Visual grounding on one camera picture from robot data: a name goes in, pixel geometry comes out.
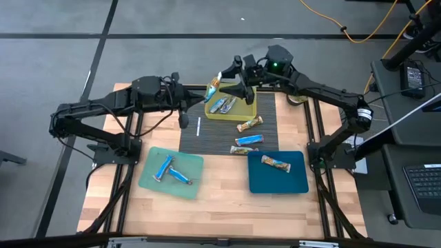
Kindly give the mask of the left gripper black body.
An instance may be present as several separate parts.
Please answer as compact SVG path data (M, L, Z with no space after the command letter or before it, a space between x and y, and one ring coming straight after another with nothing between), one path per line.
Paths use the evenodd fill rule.
M189 109L188 93L184 86L178 82L179 79L178 72L160 78L160 82L165 87L165 96L161 103L164 110L188 111Z

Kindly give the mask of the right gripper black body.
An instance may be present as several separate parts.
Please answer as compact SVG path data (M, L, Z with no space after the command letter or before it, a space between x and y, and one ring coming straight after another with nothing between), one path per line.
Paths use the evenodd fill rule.
M267 83L264 67L257 63L252 54L243 57L240 83L245 87L261 86Z

